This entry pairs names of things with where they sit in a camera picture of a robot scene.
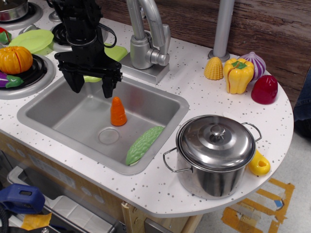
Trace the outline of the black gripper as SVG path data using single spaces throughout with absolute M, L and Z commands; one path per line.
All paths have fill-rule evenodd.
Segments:
M 75 93 L 81 91 L 85 83 L 84 76 L 87 75 L 101 78 L 104 97 L 106 99 L 112 97 L 116 83 L 121 81 L 121 64 L 106 55 L 105 47 L 114 46 L 96 39 L 90 45 L 72 46 L 72 51 L 56 53 L 58 68 L 72 91 Z

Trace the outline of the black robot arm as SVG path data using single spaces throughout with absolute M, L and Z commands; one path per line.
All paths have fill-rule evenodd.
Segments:
M 59 70 L 71 89 L 79 93 L 85 76 L 102 79 L 104 96 L 110 98 L 121 81 L 121 64 L 106 55 L 101 8 L 93 0 L 53 0 L 52 5 L 66 28 L 71 51 L 55 54 Z

